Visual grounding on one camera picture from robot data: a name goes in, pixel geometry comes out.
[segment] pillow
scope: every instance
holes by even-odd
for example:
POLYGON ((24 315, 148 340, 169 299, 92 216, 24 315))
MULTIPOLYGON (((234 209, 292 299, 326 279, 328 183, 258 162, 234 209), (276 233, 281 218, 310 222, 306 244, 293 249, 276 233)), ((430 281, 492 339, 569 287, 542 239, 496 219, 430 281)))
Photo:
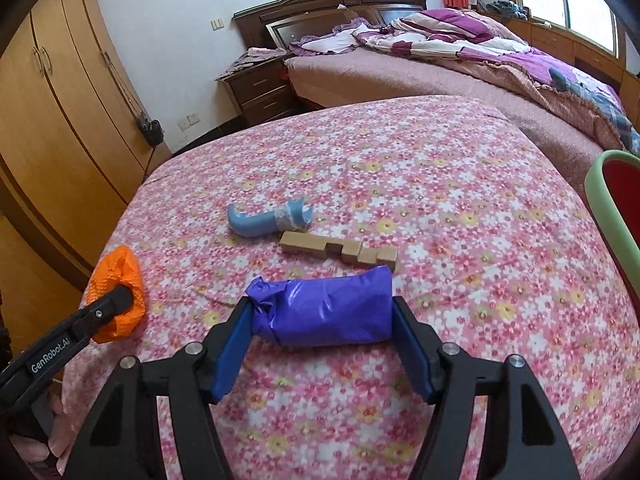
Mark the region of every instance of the pillow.
POLYGON ((364 18, 353 18, 349 23, 336 25, 331 33, 325 34, 324 36, 303 36, 298 41, 292 41, 289 43, 289 50, 296 56, 345 54, 358 46, 358 41, 353 37, 351 32, 361 25, 371 28, 369 22, 364 18))
POLYGON ((640 135, 617 104, 612 102, 604 94, 592 92, 580 83, 569 81, 555 68, 549 69, 549 75, 551 76, 554 88, 559 92, 569 92, 576 97, 587 99, 587 101, 595 103, 602 114, 618 131, 620 140, 622 141, 622 144, 625 145, 625 148, 631 153, 640 156, 640 135))
POLYGON ((332 34, 328 38, 307 41, 300 48, 310 50, 316 54, 342 54, 349 52, 358 46, 358 40, 353 37, 351 30, 343 30, 338 34, 332 34))

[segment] human hand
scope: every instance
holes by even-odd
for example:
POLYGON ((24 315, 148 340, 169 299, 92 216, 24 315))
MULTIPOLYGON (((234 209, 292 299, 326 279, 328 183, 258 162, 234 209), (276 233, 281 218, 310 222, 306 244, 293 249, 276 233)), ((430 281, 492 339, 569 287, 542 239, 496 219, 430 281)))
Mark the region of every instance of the human hand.
POLYGON ((49 453, 53 453, 58 457, 56 468, 62 475, 65 471, 66 461, 69 458, 73 442, 76 439, 76 434, 71 427, 71 420, 65 413, 60 398, 49 395, 48 401, 49 407, 55 415, 48 443, 44 444, 20 435, 11 435, 9 440, 14 444, 20 458, 27 464, 42 462, 47 459, 49 453))

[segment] nightstand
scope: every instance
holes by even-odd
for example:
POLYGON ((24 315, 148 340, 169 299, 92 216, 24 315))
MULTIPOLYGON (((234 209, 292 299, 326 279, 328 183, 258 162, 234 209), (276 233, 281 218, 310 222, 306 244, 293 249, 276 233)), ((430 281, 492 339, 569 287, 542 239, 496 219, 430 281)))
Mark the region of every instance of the nightstand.
POLYGON ((239 70, 220 79, 248 126, 300 113, 298 99, 283 79, 283 58, 239 70))

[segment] drawer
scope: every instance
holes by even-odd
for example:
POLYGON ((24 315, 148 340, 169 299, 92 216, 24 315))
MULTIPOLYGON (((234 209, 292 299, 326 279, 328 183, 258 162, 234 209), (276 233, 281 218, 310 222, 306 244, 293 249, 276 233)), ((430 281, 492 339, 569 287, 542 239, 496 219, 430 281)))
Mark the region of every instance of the drawer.
POLYGON ((616 62, 609 59, 605 54, 600 54, 596 50, 581 43, 575 44, 575 57, 587 62, 591 66, 603 71, 616 81, 622 81, 623 70, 616 62))
POLYGON ((565 63, 574 64, 574 42, 556 34, 552 29, 532 25, 531 44, 565 63))
POLYGON ((629 72, 622 75, 620 100, 625 107, 626 116, 636 126, 640 116, 640 80, 629 72))
POLYGON ((280 60, 243 73, 236 79, 229 80, 229 86, 239 105, 249 102, 283 85, 282 62, 280 60))
POLYGON ((531 24, 524 20, 509 20, 504 24, 516 36, 531 43, 531 24))
POLYGON ((270 117, 263 123, 269 123, 271 121, 277 121, 278 119, 284 119, 285 117, 291 117, 293 115, 297 115, 300 113, 300 110, 296 110, 294 108, 290 108, 289 110, 284 110, 283 113, 277 114, 275 117, 270 117))
POLYGON ((244 113, 249 126, 255 126, 295 107, 296 98, 289 86, 281 86, 250 103, 244 104, 242 113, 244 113))

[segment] purple plastic wrap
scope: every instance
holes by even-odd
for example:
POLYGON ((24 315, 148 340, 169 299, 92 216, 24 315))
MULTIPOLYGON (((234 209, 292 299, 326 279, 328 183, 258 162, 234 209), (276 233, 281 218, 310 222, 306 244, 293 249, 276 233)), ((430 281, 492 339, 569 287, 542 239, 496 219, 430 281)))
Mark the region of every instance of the purple plastic wrap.
POLYGON ((375 343, 391 339, 391 271, 357 276, 265 282, 247 287, 255 335, 287 347, 375 343))

